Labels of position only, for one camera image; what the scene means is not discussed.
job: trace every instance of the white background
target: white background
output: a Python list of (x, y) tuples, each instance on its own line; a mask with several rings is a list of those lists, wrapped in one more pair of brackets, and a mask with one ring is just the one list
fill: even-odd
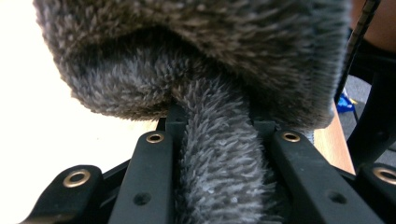
[(23, 221), (62, 170), (128, 160), (155, 124), (93, 114), (60, 75), (31, 0), (0, 0), (0, 223)]

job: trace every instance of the gray fluffy fabric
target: gray fluffy fabric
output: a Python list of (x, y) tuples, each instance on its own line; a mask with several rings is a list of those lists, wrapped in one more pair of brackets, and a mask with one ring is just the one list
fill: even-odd
[(62, 79), (92, 112), (157, 119), (173, 98), (186, 110), (179, 223), (282, 220), (249, 96), (291, 128), (328, 125), (347, 0), (34, 4)]

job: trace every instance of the fur fabric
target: fur fabric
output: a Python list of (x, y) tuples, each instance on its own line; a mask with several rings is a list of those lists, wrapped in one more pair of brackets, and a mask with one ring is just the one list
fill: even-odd
[(279, 122), (325, 127), (347, 42), (347, 0), (35, 0), (72, 95), (92, 112), (187, 114), (179, 223), (282, 221), (248, 122), (254, 94)]

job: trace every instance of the metal grommet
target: metal grommet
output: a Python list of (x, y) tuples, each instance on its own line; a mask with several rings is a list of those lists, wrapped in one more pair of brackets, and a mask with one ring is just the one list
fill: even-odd
[(164, 139), (163, 134), (161, 133), (152, 133), (149, 135), (146, 140), (150, 143), (159, 143)]
[(373, 173), (382, 181), (385, 181), (391, 185), (396, 185), (396, 172), (384, 167), (375, 167), (373, 169)]
[[(74, 181), (72, 178), (77, 175), (81, 175), (81, 178)], [(91, 173), (85, 169), (73, 171), (64, 179), (64, 186), (67, 188), (75, 188), (81, 186), (85, 184), (85, 182), (87, 182), (90, 179), (90, 177), (91, 177)]]
[(283, 133), (282, 138), (288, 142), (299, 142), (300, 136), (295, 133)]

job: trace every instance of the gray fur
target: gray fur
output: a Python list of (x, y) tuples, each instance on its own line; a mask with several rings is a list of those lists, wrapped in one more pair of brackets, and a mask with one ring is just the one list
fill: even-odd
[(92, 112), (157, 119), (172, 98), (186, 109), (179, 223), (282, 220), (248, 96), (296, 130), (328, 125), (347, 0), (34, 3), (62, 79)]

